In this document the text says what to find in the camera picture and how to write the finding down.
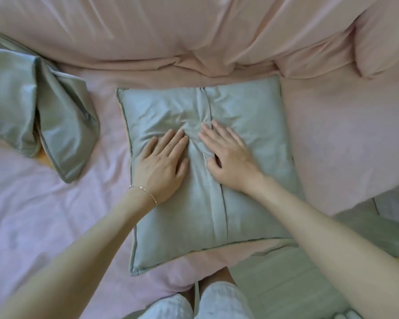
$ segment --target woman's right hand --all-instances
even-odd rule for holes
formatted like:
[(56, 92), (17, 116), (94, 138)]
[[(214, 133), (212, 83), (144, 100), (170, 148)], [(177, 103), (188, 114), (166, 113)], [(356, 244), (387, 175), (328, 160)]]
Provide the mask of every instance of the woman's right hand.
[(200, 139), (220, 160), (208, 159), (207, 168), (215, 180), (229, 188), (249, 194), (262, 173), (249, 153), (244, 141), (231, 128), (217, 121), (211, 123), (215, 130), (202, 124)]

